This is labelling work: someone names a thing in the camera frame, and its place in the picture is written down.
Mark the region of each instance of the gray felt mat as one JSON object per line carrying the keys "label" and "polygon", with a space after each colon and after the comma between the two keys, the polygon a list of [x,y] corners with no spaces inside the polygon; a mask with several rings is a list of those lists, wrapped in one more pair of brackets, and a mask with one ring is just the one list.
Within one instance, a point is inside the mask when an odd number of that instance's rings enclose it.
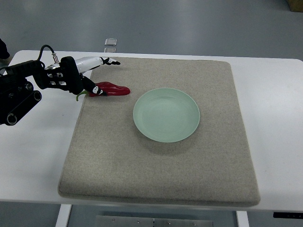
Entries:
{"label": "gray felt mat", "polygon": [[[232,70],[223,61],[116,58],[94,82],[127,86],[127,96],[86,97],[59,194],[134,203],[252,206],[260,200]],[[201,113],[197,130],[175,143],[142,135],[133,108],[145,92],[172,87]]]}

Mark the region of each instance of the pepper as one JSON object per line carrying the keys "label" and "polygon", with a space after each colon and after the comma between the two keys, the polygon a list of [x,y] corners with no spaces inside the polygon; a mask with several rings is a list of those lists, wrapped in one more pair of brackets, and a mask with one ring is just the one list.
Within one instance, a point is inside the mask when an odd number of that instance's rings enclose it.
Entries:
{"label": "pepper", "polygon": [[131,90],[128,87],[118,86],[110,82],[100,82],[97,83],[96,85],[103,90],[102,94],[97,95],[84,90],[77,95],[76,100],[78,101],[78,97],[82,94],[88,94],[90,97],[95,97],[95,96],[125,96],[131,93]]}

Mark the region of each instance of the metal bracket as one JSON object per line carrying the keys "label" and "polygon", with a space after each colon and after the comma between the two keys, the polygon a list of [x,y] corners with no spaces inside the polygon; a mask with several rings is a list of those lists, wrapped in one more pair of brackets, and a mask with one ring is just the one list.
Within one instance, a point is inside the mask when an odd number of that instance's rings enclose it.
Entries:
{"label": "metal bracket", "polygon": [[96,216],[95,227],[213,227],[212,221],[139,218],[121,216]]}
{"label": "metal bracket", "polygon": [[117,39],[109,38],[105,40],[105,46],[116,46],[117,45]]}

